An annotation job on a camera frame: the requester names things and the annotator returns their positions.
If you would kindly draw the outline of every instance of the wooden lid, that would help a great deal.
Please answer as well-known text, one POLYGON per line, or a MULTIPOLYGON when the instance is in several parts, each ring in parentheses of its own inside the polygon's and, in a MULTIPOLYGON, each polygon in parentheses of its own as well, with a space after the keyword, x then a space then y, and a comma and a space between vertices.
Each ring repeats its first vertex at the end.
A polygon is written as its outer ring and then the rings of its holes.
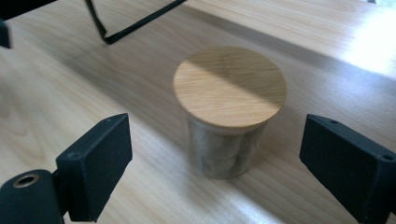
POLYGON ((271 118, 284 104, 279 69, 251 50, 221 47, 191 55, 177 69, 174 88, 195 118, 224 128, 249 128, 271 118))

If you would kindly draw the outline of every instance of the bamboo lid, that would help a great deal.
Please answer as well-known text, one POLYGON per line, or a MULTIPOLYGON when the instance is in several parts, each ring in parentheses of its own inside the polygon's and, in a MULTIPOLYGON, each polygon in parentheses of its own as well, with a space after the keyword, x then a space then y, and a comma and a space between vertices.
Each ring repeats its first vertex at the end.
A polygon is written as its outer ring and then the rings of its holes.
POLYGON ((286 82, 271 61, 235 47, 191 55, 177 69, 174 89, 192 116, 233 129, 265 122, 282 107, 287 93, 286 82))

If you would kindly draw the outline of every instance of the light wood surface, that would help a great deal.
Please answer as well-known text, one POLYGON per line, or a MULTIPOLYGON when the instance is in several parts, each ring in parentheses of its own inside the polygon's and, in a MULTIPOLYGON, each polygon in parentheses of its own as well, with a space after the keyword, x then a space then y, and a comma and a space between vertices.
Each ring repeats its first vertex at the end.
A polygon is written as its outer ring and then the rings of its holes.
POLYGON ((286 100, 279 69, 252 50, 220 47, 192 54, 176 70, 175 94, 186 111, 215 127, 248 129, 286 100))
MULTIPOLYGON (((111 33, 164 3, 97 7, 111 33)), ((134 160, 98 223, 356 223, 301 164, 304 120, 307 113, 337 119, 395 151, 394 29, 378 20, 396 12, 354 0, 204 3, 189 0, 113 46, 99 39, 83 1, 57 1, 9 21, 15 48, 0 49, 0 182, 55 170, 56 156, 91 126, 127 112, 134 160), (265 32, 239 21, 246 15, 265 32), (189 169, 172 85, 189 55, 217 46, 266 55, 288 83, 255 164, 225 181, 189 169)))

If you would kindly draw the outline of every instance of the wooden table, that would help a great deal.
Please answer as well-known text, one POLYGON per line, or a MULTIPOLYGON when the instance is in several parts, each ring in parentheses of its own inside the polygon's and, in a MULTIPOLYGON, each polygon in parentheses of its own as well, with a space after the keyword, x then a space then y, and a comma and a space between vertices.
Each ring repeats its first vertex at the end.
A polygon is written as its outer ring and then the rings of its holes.
MULTIPOLYGON (((171 1, 96 2, 111 33, 171 1)), ((0 49, 0 182, 54 171, 91 126, 127 112, 134 160, 98 223, 356 223, 300 162, 304 120, 337 119, 396 150, 395 18, 354 0, 190 0, 106 46, 83 1, 19 16, 14 49, 0 49), (215 46, 266 55, 289 89, 255 165, 231 180, 191 171, 172 88, 185 58, 215 46)))

